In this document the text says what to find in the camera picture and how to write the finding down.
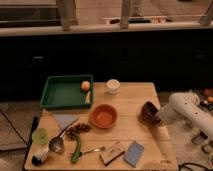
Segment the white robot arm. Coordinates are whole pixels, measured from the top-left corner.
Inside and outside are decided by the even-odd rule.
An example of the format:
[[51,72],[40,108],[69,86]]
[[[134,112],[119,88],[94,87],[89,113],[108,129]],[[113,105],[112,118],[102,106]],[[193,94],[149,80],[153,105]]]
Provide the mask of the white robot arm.
[[173,93],[168,103],[158,110],[157,116],[166,125],[185,117],[213,141],[213,117],[201,110],[199,103],[200,98],[196,93]]

